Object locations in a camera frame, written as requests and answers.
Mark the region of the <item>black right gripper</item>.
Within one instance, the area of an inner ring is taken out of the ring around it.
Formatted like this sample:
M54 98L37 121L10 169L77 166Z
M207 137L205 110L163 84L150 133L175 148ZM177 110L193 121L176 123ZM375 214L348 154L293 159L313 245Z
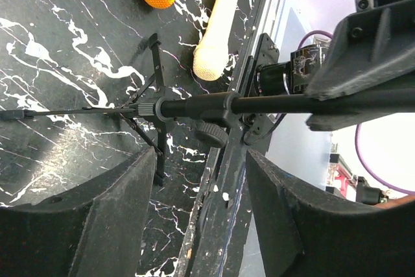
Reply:
M414 0L354 0L305 96L323 107L312 131L334 131L414 111Z

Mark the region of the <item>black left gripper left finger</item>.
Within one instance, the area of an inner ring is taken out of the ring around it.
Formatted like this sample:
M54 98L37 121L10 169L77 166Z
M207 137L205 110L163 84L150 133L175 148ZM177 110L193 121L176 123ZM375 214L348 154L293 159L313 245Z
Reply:
M38 204L1 209L2 276L133 276L152 191L156 153Z

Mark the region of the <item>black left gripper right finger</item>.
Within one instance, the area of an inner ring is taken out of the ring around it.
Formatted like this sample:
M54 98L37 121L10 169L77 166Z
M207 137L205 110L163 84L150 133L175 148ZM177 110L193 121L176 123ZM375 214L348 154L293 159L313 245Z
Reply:
M246 154L246 176L267 276L414 275L413 202L352 202L256 151Z

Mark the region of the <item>black tripod microphone stand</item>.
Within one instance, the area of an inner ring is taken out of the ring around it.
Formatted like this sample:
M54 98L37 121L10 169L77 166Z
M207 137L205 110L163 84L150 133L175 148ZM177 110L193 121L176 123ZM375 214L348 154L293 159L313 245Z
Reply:
M185 100L168 100L159 96L136 99L122 108L83 108L82 114L120 115L127 119L143 118L167 132L168 123L186 117L201 120L203 129L198 137L215 148L226 145L225 129L233 126L243 114L309 114L319 112L322 105L305 96L305 91L294 95L241 97L235 92L210 93Z

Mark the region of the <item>beige microphone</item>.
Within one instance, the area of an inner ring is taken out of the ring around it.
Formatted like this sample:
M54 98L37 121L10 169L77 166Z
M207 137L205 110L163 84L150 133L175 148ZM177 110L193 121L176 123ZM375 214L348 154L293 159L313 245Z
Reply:
M237 2L215 0L205 34L193 52L193 72L202 80L217 80L228 63L228 40Z

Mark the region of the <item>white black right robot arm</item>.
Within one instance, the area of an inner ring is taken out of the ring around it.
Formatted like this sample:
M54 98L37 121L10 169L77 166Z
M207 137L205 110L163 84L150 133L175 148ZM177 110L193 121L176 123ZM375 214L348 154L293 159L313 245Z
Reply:
M355 0L330 46L308 45L285 63L259 63L257 94L293 95L313 131L334 131L414 111L414 0Z

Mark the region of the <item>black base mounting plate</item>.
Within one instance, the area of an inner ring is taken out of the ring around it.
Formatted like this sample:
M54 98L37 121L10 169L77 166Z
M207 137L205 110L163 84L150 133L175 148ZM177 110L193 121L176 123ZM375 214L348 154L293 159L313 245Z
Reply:
M250 147L264 153L270 140L261 136L274 119L244 114L229 132L225 148L211 149L202 175L175 276L238 276L252 220L245 176Z

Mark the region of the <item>black marble pattern mat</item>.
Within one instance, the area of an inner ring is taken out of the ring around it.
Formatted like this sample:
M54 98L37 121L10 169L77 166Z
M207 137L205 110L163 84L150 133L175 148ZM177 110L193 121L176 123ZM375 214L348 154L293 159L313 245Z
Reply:
M167 91L176 99L235 87L259 0L238 0L224 74L192 73L193 50L215 0L1 0L1 108L115 108L152 74L145 42L157 33ZM122 120L65 115L1 124L1 208L37 204L144 149Z

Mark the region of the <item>aluminium frame rail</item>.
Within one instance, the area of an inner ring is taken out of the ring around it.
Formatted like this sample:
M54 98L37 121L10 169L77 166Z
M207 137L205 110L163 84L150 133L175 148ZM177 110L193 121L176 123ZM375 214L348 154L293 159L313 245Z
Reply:
M267 33L277 47L281 47L290 7L290 0L259 0L255 29L252 31L252 52L262 33Z

